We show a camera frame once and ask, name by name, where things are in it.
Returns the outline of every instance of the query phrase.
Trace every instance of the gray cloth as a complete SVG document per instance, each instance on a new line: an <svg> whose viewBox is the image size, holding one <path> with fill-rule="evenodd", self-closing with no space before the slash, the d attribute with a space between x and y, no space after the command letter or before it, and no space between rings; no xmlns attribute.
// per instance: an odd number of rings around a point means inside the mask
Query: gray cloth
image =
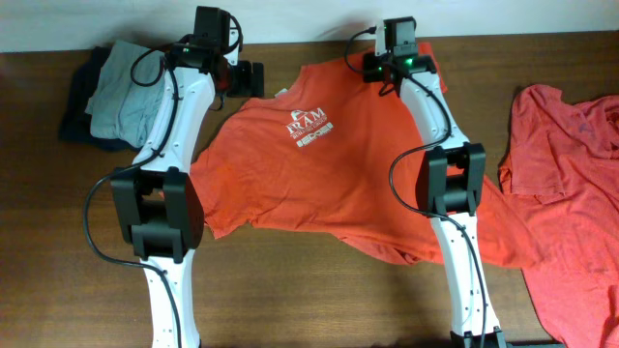
<svg viewBox="0 0 619 348"><path fill-rule="evenodd" d="M159 110L164 78L150 87L132 83L130 69L137 57L148 48L117 41L101 69L95 94L88 101L86 113L91 114L90 133L104 139L122 139L135 148L142 147ZM157 77L160 57L155 51L142 59L134 77L150 82Z"/></svg>

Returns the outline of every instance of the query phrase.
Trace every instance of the wooden floor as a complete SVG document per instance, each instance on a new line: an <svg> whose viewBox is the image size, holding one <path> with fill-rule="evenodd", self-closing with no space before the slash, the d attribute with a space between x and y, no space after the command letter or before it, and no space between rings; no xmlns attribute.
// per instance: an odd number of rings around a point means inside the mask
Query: wooden floor
<svg viewBox="0 0 619 348"><path fill-rule="evenodd" d="M496 169L515 93L533 83L566 102L619 94L619 33L431 39L446 100ZM264 62L271 98L301 65L338 58L342 43L248 45ZM71 75L85 51L0 55L0 346L147 347L152 327L144 274L107 264L81 230L90 186L132 153L61 143L56 131ZM197 148L239 106L209 114ZM105 251L131 258L109 189L91 210ZM509 340L548 340L520 271L486 265L489 293ZM450 303L441 266L390 266L330 235L240 228L206 239L193 270L203 346L440 347Z"/></svg>

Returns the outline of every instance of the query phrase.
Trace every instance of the white logo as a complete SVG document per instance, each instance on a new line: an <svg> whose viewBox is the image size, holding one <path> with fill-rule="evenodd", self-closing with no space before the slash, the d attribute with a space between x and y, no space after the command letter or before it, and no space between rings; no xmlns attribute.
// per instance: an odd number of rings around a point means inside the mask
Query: white logo
<svg viewBox="0 0 619 348"><path fill-rule="evenodd" d="M292 117L292 122L286 128L293 139L303 136L301 140L297 141L299 147L308 145L315 138L329 132L333 128L331 123L321 127L321 125L327 122L327 114L320 107L312 111L294 110L290 112L290 116Z"/></svg>

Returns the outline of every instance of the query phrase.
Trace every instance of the red fabric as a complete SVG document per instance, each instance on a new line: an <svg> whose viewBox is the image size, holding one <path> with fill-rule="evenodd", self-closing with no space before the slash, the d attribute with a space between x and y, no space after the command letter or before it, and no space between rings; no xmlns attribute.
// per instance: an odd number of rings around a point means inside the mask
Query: red fabric
<svg viewBox="0 0 619 348"><path fill-rule="evenodd" d="M428 44L421 44L421 51L431 53ZM350 57L355 66L361 59L361 54ZM191 170L215 237L250 222L332 233L390 263L442 262L428 219L403 208L390 191L392 161L422 142L396 94L378 96L381 86L363 83L338 59L303 67L290 90L275 99L249 100ZM311 124L301 126L317 125L311 131L294 126L306 116ZM328 125L332 128L323 130ZM311 133L313 141L298 146ZM398 191L412 204L421 158L401 161L395 175ZM484 260L508 267L538 261L530 231L488 179L482 197Z"/></svg>
<svg viewBox="0 0 619 348"><path fill-rule="evenodd" d="M619 96L572 106L529 87L510 145L501 185L545 251L524 270L542 325L570 348L619 347Z"/></svg>

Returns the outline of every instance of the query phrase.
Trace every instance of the orange cloth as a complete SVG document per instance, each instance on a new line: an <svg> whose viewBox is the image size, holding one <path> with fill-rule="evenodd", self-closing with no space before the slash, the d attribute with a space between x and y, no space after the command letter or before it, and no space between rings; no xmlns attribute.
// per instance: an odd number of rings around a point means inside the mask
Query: orange cloth
<svg viewBox="0 0 619 348"><path fill-rule="evenodd" d="M431 54L429 44L420 49ZM361 60L350 57L357 67ZM390 263L442 262L428 219L403 208L390 191L392 161L422 141L398 96L378 96L381 86L364 83L338 59L303 67L290 90L272 100L249 100L191 170L215 237L250 222L332 233ZM398 191L412 204L421 158L401 161L395 173ZM479 220L485 261L523 267L540 259L530 231L488 179Z"/></svg>
<svg viewBox="0 0 619 348"><path fill-rule="evenodd" d="M512 108L508 201L545 253L524 277L569 348L619 348L619 96L568 105L536 85Z"/></svg>

